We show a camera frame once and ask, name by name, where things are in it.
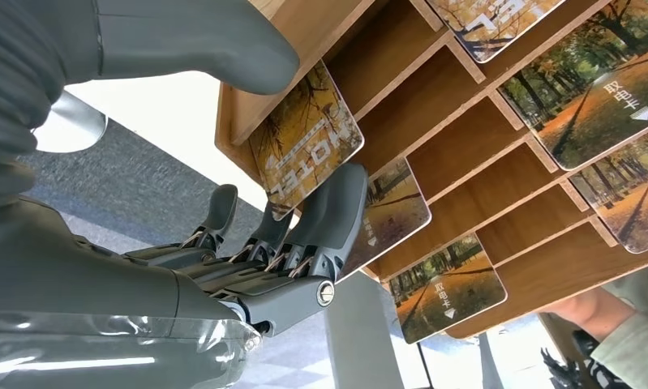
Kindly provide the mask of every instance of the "wooden shelf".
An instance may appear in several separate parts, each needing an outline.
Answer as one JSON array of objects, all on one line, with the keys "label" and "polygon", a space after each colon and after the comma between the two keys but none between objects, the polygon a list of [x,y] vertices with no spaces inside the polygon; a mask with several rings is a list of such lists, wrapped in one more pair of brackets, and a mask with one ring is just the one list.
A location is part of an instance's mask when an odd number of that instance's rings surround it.
[{"label": "wooden shelf", "polygon": [[553,186],[477,231],[491,262],[502,266],[587,223],[594,213],[580,210],[562,186]]},{"label": "wooden shelf", "polygon": [[408,1],[393,1],[327,65],[359,120],[449,38],[447,28],[433,31]]},{"label": "wooden shelf", "polygon": [[486,81],[486,75],[481,71],[481,68],[479,68],[476,62],[472,60],[472,57],[470,57],[469,53],[467,53],[465,48],[462,47],[462,44],[457,40],[452,32],[450,32],[450,35],[451,39],[448,40],[446,45],[448,46],[448,49],[453,52],[455,58],[457,58],[462,66],[467,69],[476,83]]},{"label": "wooden shelf", "polygon": [[443,22],[427,4],[426,0],[410,0],[410,2],[434,31],[438,31],[444,26]]},{"label": "wooden shelf", "polygon": [[621,246],[610,247],[591,224],[583,224],[499,267],[508,300],[447,333],[473,336],[647,266],[648,252],[634,255]]},{"label": "wooden shelf", "polygon": [[456,113],[459,101],[477,89],[452,51],[446,47],[438,50],[359,121],[367,144],[355,160],[376,172],[397,156],[408,156],[437,134],[436,123]]},{"label": "wooden shelf", "polygon": [[479,102],[408,156],[420,187],[434,203],[502,156],[522,145],[528,131],[515,131],[489,100]]},{"label": "wooden shelf", "polygon": [[[467,337],[648,265],[631,255],[569,182],[497,88],[610,0],[561,4],[485,64],[472,61],[425,0],[253,0],[302,59],[323,58],[366,139],[353,158],[371,175],[406,157],[433,220],[369,265],[379,282],[477,233],[509,299],[448,333]],[[290,90],[221,86],[216,143],[255,180],[244,143]]]},{"label": "wooden shelf", "polygon": [[[481,229],[553,187],[559,176],[548,172],[529,145],[516,147],[432,203],[431,223],[376,260],[379,277],[387,280],[396,276],[459,237]],[[422,189],[427,198],[433,198],[434,194]]]}]

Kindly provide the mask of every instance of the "gray carpet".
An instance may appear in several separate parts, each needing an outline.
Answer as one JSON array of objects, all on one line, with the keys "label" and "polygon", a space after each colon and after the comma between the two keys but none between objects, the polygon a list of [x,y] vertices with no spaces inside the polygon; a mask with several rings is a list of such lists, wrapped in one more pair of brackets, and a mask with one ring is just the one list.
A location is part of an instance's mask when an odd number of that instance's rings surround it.
[{"label": "gray carpet", "polygon": [[[204,221],[209,196],[217,187],[113,121],[88,150],[62,155],[37,152],[21,160],[36,170],[36,186],[28,195],[152,245],[181,242],[192,234]],[[241,200],[221,253],[240,250],[261,214]]]}]

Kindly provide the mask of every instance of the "card printed with trees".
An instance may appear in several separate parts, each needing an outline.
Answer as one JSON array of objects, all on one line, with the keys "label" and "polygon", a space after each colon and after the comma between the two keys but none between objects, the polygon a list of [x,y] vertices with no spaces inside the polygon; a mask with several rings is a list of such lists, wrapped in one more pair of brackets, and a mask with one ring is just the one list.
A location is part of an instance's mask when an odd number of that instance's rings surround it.
[{"label": "card printed with trees", "polygon": [[249,138],[281,220],[364,145],[362,131],[319,62]]},{"label": "card printed with trees", "polygon": [[648,134],[570,181],[628,251],[648,251]]},{"label": "card printed with trees", "polygon": [[476,235],[440,250],[389,281],[397,317],[412,344],[508,298]]},{"label": "card printed with trees", "polygon": [[564,0],[428,0],[476,62],[503,51]]},{"label": "card printed with trees", "polygon": [[500,92],[561,168],[648,131],[648,0],[612,0]]},{"label": "card printed with trees", "polygon": [[431,222],[417,179],[400,158],[369,182],[362,229],[340,274],[340,281],[387,253]]}]

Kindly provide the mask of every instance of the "robotic hand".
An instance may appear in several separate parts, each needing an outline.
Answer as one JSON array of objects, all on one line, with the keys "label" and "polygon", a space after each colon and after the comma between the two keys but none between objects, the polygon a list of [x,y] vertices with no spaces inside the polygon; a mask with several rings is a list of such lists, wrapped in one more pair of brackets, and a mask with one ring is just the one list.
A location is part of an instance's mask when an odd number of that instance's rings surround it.
[{"label": "robotic hand", "polygon": [[226,387],[261,336],[331,303],[367,174],[338,169],[290,218],[270,209],[218,258],[237,191],[219,188],[183,243],[117,255],[19,194],[31,129],[63,87],[204,71],[248,92],[284,89],[298,58],[247,0],[0,0],[0,387]]}]

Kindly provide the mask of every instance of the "person's arm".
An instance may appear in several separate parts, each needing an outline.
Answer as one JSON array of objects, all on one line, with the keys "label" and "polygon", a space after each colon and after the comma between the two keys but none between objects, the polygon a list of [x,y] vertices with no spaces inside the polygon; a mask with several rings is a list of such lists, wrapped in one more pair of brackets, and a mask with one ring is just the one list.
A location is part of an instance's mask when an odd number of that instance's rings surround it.
[{"label": "person's arm", "polygon": [[648,389],[648,317],[597,288],[545,309],[577,324],[601,344],[592,357],[633,389]]}]

